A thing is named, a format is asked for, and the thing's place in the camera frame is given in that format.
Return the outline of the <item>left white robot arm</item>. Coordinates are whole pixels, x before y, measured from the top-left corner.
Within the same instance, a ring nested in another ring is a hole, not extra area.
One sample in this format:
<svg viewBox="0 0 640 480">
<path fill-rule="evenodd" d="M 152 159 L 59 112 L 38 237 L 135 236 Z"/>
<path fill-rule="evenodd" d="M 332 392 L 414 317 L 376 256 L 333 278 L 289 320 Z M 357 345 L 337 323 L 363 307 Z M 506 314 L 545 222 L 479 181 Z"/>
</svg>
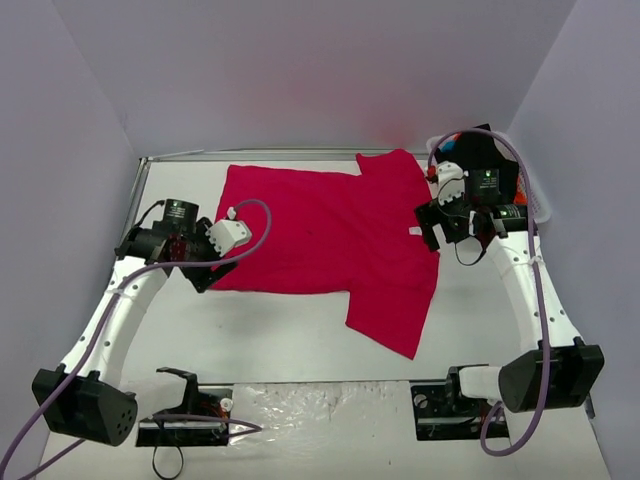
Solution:
<svg viewBox="0 0 640 480">
<path fill-rule="evenodd" d="M 135 224 L 116 248 L 103 297 L 81 338 L 54 370 L 40 370 L 32 391 L 49 429 L 82 440 L 119 446 L 138 421 L 164 409 L 179 418 L 201 406 L 197 377 L 160 368 L 125 385 L 122 370 L 154 297 L 178 269 L 202 293 L 235 268 L 228 254 L 252 234 L 233 212 L 217 222 L 197 205 L 161 201 L 163 215 L 150 227 Z"/>
</svg>

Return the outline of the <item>red t shirt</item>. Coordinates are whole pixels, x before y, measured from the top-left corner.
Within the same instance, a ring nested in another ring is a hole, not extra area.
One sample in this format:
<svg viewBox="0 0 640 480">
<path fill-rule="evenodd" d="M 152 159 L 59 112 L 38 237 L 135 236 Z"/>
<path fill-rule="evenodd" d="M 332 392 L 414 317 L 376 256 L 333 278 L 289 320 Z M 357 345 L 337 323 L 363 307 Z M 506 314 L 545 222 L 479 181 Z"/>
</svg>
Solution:
<svg viewBox="0 0 640 480">
<path fill-rule="evenodd" d="M 347 327 L 415 357 L 439 271 L 416 233 L 414 210 L 431 194 L 405 150 L 357 155 L 356 175 L 232 165 L 216 216 L 239 217 L 264 244 L 222 280 L 219 291 L 346 292 Z"/>
</svg>

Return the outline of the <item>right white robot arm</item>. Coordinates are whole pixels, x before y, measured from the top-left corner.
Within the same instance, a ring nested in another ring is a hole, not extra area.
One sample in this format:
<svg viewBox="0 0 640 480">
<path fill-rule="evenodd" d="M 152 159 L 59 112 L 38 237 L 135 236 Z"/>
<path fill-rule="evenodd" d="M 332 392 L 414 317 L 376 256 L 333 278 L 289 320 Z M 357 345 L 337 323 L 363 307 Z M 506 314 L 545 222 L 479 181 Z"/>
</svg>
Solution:
<svg viewBox="0 0 640 480">
<path fill-rule="evenodd" d="M 500 402 L 513 413 L 533 411 L 541 392 L 547 409 L 582 405 L 603 366 L 597 345 L 584 342 L 572 324 L 548 274 L 540 240 L 524 204 L 505 203 L 496 169 L 465 171 L 452 162 L 431 166 L 426 178 L 431 201 L 415 215 L 429 250 L 440 245 L 440 228 L 456 246 L 474 239 L 506 288 L 520 335 L 520 355 L 502 367 L 453 367 L 443 389 L 446 406 L 465 413 L 479 399 Z"/>
</svg>

